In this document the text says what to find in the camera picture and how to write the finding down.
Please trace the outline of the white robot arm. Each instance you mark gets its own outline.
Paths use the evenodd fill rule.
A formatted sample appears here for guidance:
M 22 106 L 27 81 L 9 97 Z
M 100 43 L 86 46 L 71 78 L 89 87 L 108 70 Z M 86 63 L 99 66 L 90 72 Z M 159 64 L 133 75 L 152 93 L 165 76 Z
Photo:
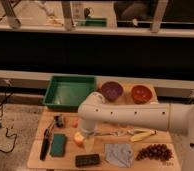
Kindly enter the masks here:
M 78 108 L 79 131 L 82 135 L 95 133 L 97 121 L 131 124 L 186 135 L 187 150 L 181 171 L 194 171 L 194 105 L 144 104 L 110 105 L 98 92 L 91 93 Z

